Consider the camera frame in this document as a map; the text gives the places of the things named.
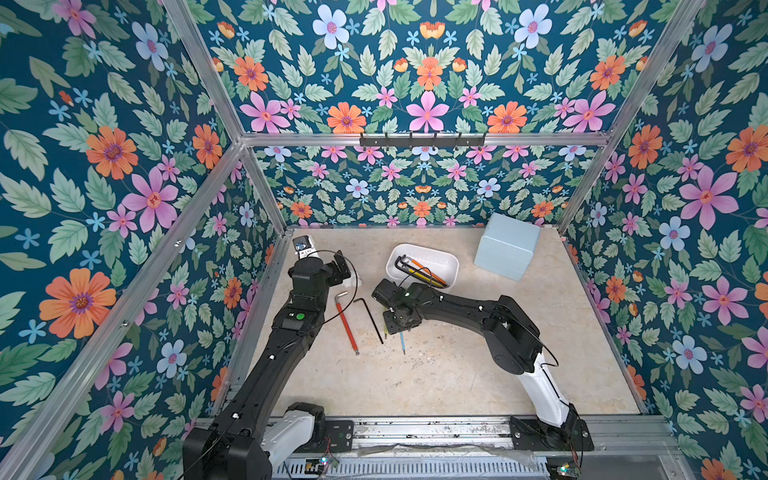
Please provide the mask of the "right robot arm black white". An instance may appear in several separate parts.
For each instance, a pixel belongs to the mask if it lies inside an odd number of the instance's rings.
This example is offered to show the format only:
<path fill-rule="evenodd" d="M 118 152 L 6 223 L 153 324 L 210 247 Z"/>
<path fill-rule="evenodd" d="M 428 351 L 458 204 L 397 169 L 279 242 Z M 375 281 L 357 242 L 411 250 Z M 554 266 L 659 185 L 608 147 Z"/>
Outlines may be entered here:
<path fill-rule="evenodd" d="M 513 298 L 474 300 L 421 283 L 401 287 L 387 279 L 379 282 L 372 297 L 383 306 L 383 319 L 391 334 L 412 330 L 425 321 L 439 321 L 484 338 L 494 363 L 518 378 L 535 408 L 534 419 L 509 418 L 516 448 L 593 448 L 586 422 L 550 375 L 557 362 L 546 359 L 540 330 Z"/>

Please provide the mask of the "orange handled hex key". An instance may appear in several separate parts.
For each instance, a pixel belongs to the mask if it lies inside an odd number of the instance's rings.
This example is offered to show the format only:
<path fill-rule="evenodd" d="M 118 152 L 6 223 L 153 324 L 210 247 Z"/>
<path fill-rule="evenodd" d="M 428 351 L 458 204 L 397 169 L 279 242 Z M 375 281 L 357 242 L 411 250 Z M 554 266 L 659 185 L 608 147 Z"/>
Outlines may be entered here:
<path fill-rule="evenodd" d="M 425 267 L 413 258 L 408 258 L 409 264 L 423 276 L 428 277 L 430 282 L 434 285 L 438 285 L 440 288 L 446 288 L 448 284 L 439 276 L 434 274 L 428 267 Z"/>

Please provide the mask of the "large black hex key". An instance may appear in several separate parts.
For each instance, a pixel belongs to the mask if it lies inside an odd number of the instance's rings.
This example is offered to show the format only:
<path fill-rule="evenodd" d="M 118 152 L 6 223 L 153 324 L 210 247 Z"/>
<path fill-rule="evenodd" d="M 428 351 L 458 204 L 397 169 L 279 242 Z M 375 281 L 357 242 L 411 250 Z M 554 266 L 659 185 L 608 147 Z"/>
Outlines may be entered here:
<path fill-rule="evenodd" d="M 421 281 L 422 283 L 425 283 L 427 285 L 430 285 L 432 287 L 439 287 L 438 285 L 434 285 L 430 282 L 428 277 L 423 276 L 420 272 L 415 270 L 406 260 L 405 256 L 399 256 L 395 259 L 395 268 L 404 273 L 406 276 L 410 278 L 414 278 L 416 280 Z"/>

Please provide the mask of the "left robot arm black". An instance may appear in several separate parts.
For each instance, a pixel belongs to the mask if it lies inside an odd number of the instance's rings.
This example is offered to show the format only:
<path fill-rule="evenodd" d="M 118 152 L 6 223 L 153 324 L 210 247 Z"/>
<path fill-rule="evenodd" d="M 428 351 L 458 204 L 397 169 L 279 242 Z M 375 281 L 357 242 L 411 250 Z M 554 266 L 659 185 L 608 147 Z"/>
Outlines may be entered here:
<path fill-rule="evenodd" d="M 325 322 L 329 290 L 353 272 L 354 265 L 341 251 L 329 263 L 308 256 L 289 269 L 292 290 L 256 365 L 211 426 L 195 428 L 185 439 L 183 479 L 272 477 L 282 461 L 262 447 L 270 414 Z"/>

